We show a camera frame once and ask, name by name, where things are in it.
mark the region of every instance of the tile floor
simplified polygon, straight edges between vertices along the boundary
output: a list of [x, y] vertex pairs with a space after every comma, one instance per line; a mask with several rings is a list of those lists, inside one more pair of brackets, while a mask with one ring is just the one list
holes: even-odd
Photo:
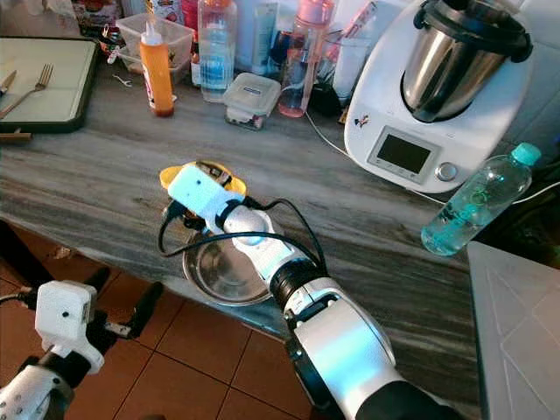
[[[56, 244], [16, 229], [59, 279], [84, 280], [101, 265], [82, 255], [55, 258]], [[118, 269], [99, 296], [113, 320], [126, 320], [148, 284]], [[0, 264], [0, 295], [18, 280]], [[41, 355], [33, 312], [0, 307], [0, 387], [29, 355]], [[118, 342], [105, 366], [77, 388], [68, 420], [306, 420], [311, 405], [283, 344], [217, 311], [166, 291], [142, 337]]]

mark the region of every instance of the marble countertop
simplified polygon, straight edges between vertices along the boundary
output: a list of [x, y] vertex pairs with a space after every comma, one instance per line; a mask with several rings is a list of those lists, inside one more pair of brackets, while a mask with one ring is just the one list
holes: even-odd
[[[112, 74], [132, 78], [127, 88]], [[478, 418], [478, 375], [466, 254], [443, 258], [423, 249], [419, 231], [437, 205], [362, 170], [323, 143], [305, 118], [276, 111], [264, 130], [225, 123], [224, 107], [187, 85], [171, 119], [149, 111], [144, 83], [119, 66], [100, 65], [85, 126], [70, 134], [37, 134], [0, 150], [0, 217], [132, 275], [161, 281], [207, 302], [182, 275], [180, 257], [156, 248], [168, 202], [161, 169], [195, 159], [222, 162], [267, 202], [292, 200], [323, 244], [331, 275], [386, 329], [397, 366], [417, 385]], [[316, 123], [342, 145], [342, 126]], [[305, 238], [287, 212], [274, 217]], [[168, 232], [169, 247], [187, 232]], [[217, 309], [285, 335], [270, 301]]]

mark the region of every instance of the power cord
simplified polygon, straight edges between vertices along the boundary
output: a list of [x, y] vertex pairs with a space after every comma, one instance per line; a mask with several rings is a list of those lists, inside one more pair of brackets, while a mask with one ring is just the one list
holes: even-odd
[[298, 210], [298, 208], [296, 207], [295, 204], [293, 204], [288, 199], [275, 199], [274, 201], [270, 202], [266, 206], [262, 206], [258, 202], [254, 201], [253, 199], [251, 199], [251, 198], [249, 198], [249, 199], [251, 200], [251, 202], [249, 203], [249, 206], [253, 207], [253, 208], [256, 208], [257, 210], [267, 211], [267, 210], [270, 210], [271, 208], [276, 207], [279, 204], [283, 204], [283, 205], [289, 207], [296, 214], [296, 216], [299, 219], [299, 221], [301, 222], [301, 224], [304, 225], [305, 229], [307, 230], [307, 233], [309, 234], [309, 236], [311, 238], [311, 242], [313, 243], [313, 247], [315, 248], [315, 251], [317, 252], [317, 255], [318, 255], [319, 267], [325, 273], [327, 272], [326, 259], [325, 259], [325, 253], [323, 252], [323, 247], [321, 247], [321, 244], [320, 244], [319, 240], [317, 239], [317, 236], [313, 232], [313, 229], [311, 228], [311, 226], [309, 226], [309, 223], [307, 223], [307, 220], [301, 214], [301, 212]]
[[37, 291], [29, 287], [24, 287], [19, 293], [1, 296], [0, 305], [11, 300], [18, 300], [19, 302], [22, 302], [27, 308], [35, 310], [35, 308], [37, 307]]
[[[336, 144], [334, 144], [333, 142], [331, 142], [331, 140], [329, 140], [319, 129], [319, 127], [317, 127], [317, 125], [315, 124], [315, 122], [312, 120], [311, 116], [307, 113], [307, 111], [305, 111], [305, 116], [307, 116], [307, 119], [309, 120], [309, 123], [311, 124], [311, 126], [313, 127], [313, 129], [315, 130], [315, 132], [317, 133], [317, 135], [319, 137], [321, 137], [321, 139], [326, 142], [327, 144], [329, 144], [331, 147], [333, 147], [338, 153], [342, 153], [344, 156], [346, 156], [347, 158], [350, 158], [350, 156], [348, 155], [348, 153], [346, 153], [344, 150], [342, 150], [339, 146], [337, 146]], [[546, 187], [544, 187], [542, 190], [539, 190], [537, 192], [535, 192], [534, 194], [524, 198], [524, 199], [518, 199], [517, 201], [514, 201], [512, 204], [521, 204], [524, 203], [525, 201], [529, 201], [532, 200], [535, 197], [538, 197], [539, 195], [541, 195], [542, 193], [547, 192], [550, 188], [554, 188], [555, 186], [560, 186], [560, 181], [557, 181], [553, 184], [547, 185]], [[422, 192], [416, 191], [416, 190], [411, 190], [409, 188], [405, 188], [406, 191], [410, 191], [411, 193], [414, 193], [416, 195], [419, 195], [421, 197], [424, 197], [427, 200], [433, 201], [434, 203], [438, 203], [441, 206], [445, 206], [445, 204], [447, 204], [445, 201], [441, 201], [440, 199], [434, 199], [433, 197], [430, 197], [429, 195], [426, 195]]]
[[5, 295], [0, 297], [0, 305], [4, 302], [8, 302], [10, 300], [19, 300], [19, 293], [14, 293], [13, 295]]
[[[327, 273], [327, 271], [326, 271], [326, 259], [325, 259], [325, 255], [323, 253], [323, 249], [321, 248], [321, 246], [319, 244], [319, 241], [317, 240], [317, 237], [313, 233], [311, 227], [309, 226], [309, 224], [305, 220], [304, 216], [295, 207], [295, 205], [293, 205], [287, 199], [277, 199], [277, 200], [269, 203], [266, 206], [260, 205], [257, 201], [255, 201], [254, 199], [251, 199], [251, 198], [246, 199], [246, 201], [244, 201], [244, 203], [246, 203], [248, 205], [248, 207], [253, 207], [253, 208], [257, 208], [257, 209], [261, 209], [261, 210], [271, 209], [272, 207], [275, 207], [278, 204], [284, 204], [284, 205], [292, 208], [292, 210], [294, 210], [297, 217], [302, 221], [303, 225], [307, 229], [307, 231], [308, 231], [308, 233], [311, 237], [311, 240], [313, 241], [313, 245], [314, 245], [315, 249], [317, 250], [317, 253], [318, 253], [319, 257], [317, 258], [300, 241], [297, 241], [295, 239], [291, 239], [287, 236], [284, 236], [283, 234], [272, 234], [272, 233], [269, 233], [269, 232], [235, 232], [235, 233], [231, 233], [231, 234], [217, 234], [215, 236], [208, 236], [207, 238], [201, 239], [200, 241], [197, 241], [195, 243], [190, 243], [190, 244], [184, 245], [182, 247], [176, 248], [173, 251], [168, 251], [167, 249], [165, 249], [165, 245], [164, 245], [165, 230], [167, 229], [169, 224], [174, 219], [176, 219], [177, 217], [179, 217], [179, 216], [184, 216], [185, 217], [185, 211], [186, 211], [186, 207], [184, 207], [183, 205], [178, 203], [176, 200], [172, 201], [171, 204], [169, 206], [167, 206], [167, 208], [163, 211], [164, 220], [162, 221], [162, 224], [159, 228], [159, 232], [157, 234], [157, 248], [159, 249], [159, 252], [162, 254], [162, 256], [164, 256], [166, 258], [169, 258], [169, 257], [172, 257], [172, 256], [177, 256], [177, 255], [182, 254], [184, 252], [188, 252], [192, 249], [199, 248], [203, 245], [207, 245], [208, 243], [212, 243], [212, 242], [225, 241], [227, 239], [240, 238], [240, 237], [263, 237], [263, 238], [276, 239], [276, 240], [282, 241], [284, 243], [289, 243], [290, 245], [292, 245], [293, 247], [299, 249], [302, 253], [304, 253], [304, 255], [307, 256], [311, 261], [313, 261], [313, 263], [315, 263], [315, 265], [317, 265], [319, 268], [321, 268], [325, 272], [325, 274]], [[185, 225], [188, 228], [190, 227], [188, 222], [186, 222]]]
[[331, 146], [332, 148], [334, 148], [338, 153], [343, 154], [344, 156], [346, 156], [347, 158], [350, 158], [350, 156], [348, 155], [348, 153], [346, 153], [344, 150], [342, 150], [339, 146], [337, 146], [336, 144], [334, 144], [333, 142], [331, 142], [319, 129], [319, 127], [317, 127], [317, 125], [315, 124], [315, 122], [312, 120], [311, 116], [307, 113], [307, 111], [305, 111], [305, 116], [307, 116], [307, 119], [309, 120], [309, 123], [311, 124], [311, 126], [313, 127], [313, 129], [315, 130], [315, 132], [317, 133], [317, 135], [319, 137], [321, 137], [321, 139], [327, 143], [329, 146]]

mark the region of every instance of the orange sauce bottle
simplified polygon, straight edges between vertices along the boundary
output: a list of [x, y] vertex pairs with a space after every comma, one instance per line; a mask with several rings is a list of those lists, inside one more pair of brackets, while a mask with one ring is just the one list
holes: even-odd
[[156, 116], [173, 115], [172, 79], [169, 75], [167, 44], [156, 31], [153, 20], [146, 22], [146, 32], [140, 41], [143, 77], [146, 82], [148, 101]]

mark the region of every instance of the black wire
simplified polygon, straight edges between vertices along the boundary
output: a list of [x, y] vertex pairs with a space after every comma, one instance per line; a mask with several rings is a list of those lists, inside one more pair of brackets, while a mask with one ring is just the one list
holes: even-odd
[[303, 252], [310, 260], [312, 260], [327, 275], [325, 253], [323, 252], [323, 249], [321, 248], [319, 240], [317, 239], [317, 236], [315, 235], [315, 233], [313, 232], [313, 230], [311, 229], [311, 227], [307, 223], [307, 220], [305, 220], [305, 217], [301, 214], [301, 212], [299, 212], [298, 208], [293, 203], [291, 203], [288, 199], [275, 199], [274, 201], [270, 202], [269, 204], [263, 206], [258, 201], [254, 200], [254, 199], [251, 199], [250, 197], [247, 197], [247, 199], [248, 199], [248, 203], [246, 203], [246, 205], [248, 207], [252, 207], [252, 208], [255, 208], [257, 210], [263, 210], [263, 211], [270, 210], [271, 208], [273, 208], [273, 207], [275, 207], [279, 204], [284, 204], [285, 206], [289, 207], [296, 214], [296, 216], [299, 218], [300, 222], [304, 225], [305, 229], [307, 229], [307, 232], [308, 232], [309, 236], [311, 237], [313, 247], [317, 251], [318, 257], [316, 257], [301, 242], [293, 240], [291, 238], [288, 238], [287, 236], [284, 236], [282, 234], [271, 234], [271, 233], [268, 233], [268, 232], [237, 232], [237, 233], [232, 233], [232, 234], [219, 234], [219, 235], [216, 235], [216, 236], [208, 237], [208, 238], [203, 239], [201, 241], [198, 241], [196, 243], [188, 244], [188, 245], [185, 245], [181, 248], [174, 249], [171, 252], [168, 252], [165, 249], [165, 245], [164, 245], [165, 230], [167, 229], [169, 224], [175, 218], [179, 217], [181, 214], [184, 214], [184, 212], [186, 210], [186, 208], [184, 206], [182, 206], [180, 203], [178, 203], [175, 200], [172, 201], [170, 203], [170, 205], [163, 212], [164, 221], [160, 225], [159, 232], [157, 234], [157, 248], [159, 249], [159, 252], [161, 252], [161, 254], [165, 257], [171, 257], [171, 256], [176, 256], [176, 255], [178, 255], [182, 252], [186, 252], [187, 250], [195, 249], [197, 247], [200, 247], [200, 246], [205, 245], [205, 244], [210, 243], [210, 242], [223, 241], [223, 240], [231, 239], [231, 238], [235, 238], [235, 237], [251, 237], [251, 236], [252, 237], [267, 237], [267, 238], [277, 239], [279, 241], [283, 241], [283, 242], [289, 243], [290, 245], [293, 245], [294, 247], [299, 249], [301, 252]]
[[262, 238], [271, 238], [277, 239], [279, 241], [289, 243], [290, 245], [296, 247], [301, 252], [305, 254], [310, 260], [312, 260], [317, 266], [319, 266], [319, 260], [317, 257], [304, 245], [302, 245], [299, 241], [295, 239], [291, 239], [283, 234], [271, 234], [269, 232], [234, 232], [232, 234], [217, 234], [215, 236], [208, 236], [207, 238], [201, 239], [195, 243], [189, 243], [183, 247], [174, 249], [173, 251], [166, 252], [164, 248], [160, 248], [159, 250], [162, 252], [163, 256], [170, 257], [176, 256], [181, 254], [182, 252], [190, 251], [191, 249], [196, 249], [201, 247], [202, 245], [206, 245], [211, 242], [217, 241], [225, 241], [226, 239], [233, 239], [233, 238], [241, 238], [241, 237], [262, 237]]
[[299, 218], [299, 221], [302, 223], [302, 225], [305, 226], [305, 229], [307, 229], [307, 232], [309, 234], [309, 236], [311, 237], [311, 241], [313, 242], [313, 247], [315, 248], [315, 250], [317, 251], [318, 254], [318, 260], [319, 260], [319, 267], [325, 272], [327, 273], [327, 269], [326, 269], [326, 259], [325, 259], [325, 253], [323, 252], [323, 248], [321, 247], [321, 244], [319, 242], [319, 240], [317, 239], [317, 236], [315, 235], [315, 233], [313, 232], [313, 229], [311, 228], [311, 226], [309, 226], [309, 223], [307, 223], [307, 220], [305, 219], [305, 217], [301, 214], [301, 212], [298, 210], [298, 208], [296, 207], [295, 204], [293, 204], [291, 201], [289, 201], [288, 199], [275, 199], [274, 201], [270, 202], [269, 204], [267, 204], [266, 206], [255, 206], [255, 208], [257, 208], [257, 210], [270, 210], [271, 208], [277, 206], [278, 204], [284, 204], [285, 206], [291, 208], [291, 210], [293, 210], [293, 212], [297, 215], [297, 217]]
[[4, 302], [8, 302], [9, 300], [19, 300], [19, 293], [15, 293], [13, 295], [5, 295], [0, 296], [0, 305]]

